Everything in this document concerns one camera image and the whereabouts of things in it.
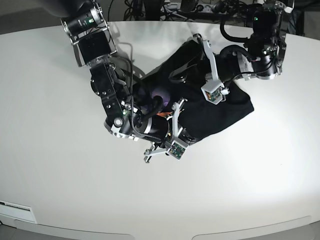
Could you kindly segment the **image-right robot arm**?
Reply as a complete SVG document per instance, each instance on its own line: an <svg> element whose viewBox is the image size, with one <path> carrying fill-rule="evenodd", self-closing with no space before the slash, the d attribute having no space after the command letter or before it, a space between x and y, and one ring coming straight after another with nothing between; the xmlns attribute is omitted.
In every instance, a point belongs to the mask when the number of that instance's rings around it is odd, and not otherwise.
<svg viewBox="0 0 320 240"><path fill-rule="evenodd" d="M246 4L238 0L218 1L212 11L223 14L219 25L220 33L232 44L223 48L219 54L214 54L205 51L201 35L194 35L203 58L203 63L196 67L225 87L246 77L270 80L280 75L287 47L286 10L293 6L292 0L266 0L263 4ZM253 33L249 38L231 36L225 31L226 21L235 15L251 20Z"/></svg>

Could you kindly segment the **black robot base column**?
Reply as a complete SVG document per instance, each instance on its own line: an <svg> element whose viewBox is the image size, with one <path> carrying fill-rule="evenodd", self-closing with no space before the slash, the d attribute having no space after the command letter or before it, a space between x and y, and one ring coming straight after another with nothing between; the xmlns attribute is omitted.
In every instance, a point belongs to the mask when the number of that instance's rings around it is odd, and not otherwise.
<svg viewBox="0 0 320 240"><path fill-rule="evenodd" d="M147 21L159 21L161 14L161 0L143 0L145 19Z"/></svg>

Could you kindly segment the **image-left robot arm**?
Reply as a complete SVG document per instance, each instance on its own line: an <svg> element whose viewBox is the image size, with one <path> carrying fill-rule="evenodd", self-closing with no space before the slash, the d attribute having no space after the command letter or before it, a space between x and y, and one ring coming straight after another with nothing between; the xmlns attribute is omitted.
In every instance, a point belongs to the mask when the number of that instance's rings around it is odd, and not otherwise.
<svg viewBox="0 0 320 240"><path fill-rule="evenodd" d="M59 17L73 46L79 67L90 67L90 84L101 98L106 113L105 128L110 134L125 139L144 139L164 145L174 140L174 126L179 122L171 113L162 117L161 95L150 92L152 80L140 79L130 71L117 68L111 57L117 56L109 25L96 0L42 0L41 5L51 15Z"/></svg>

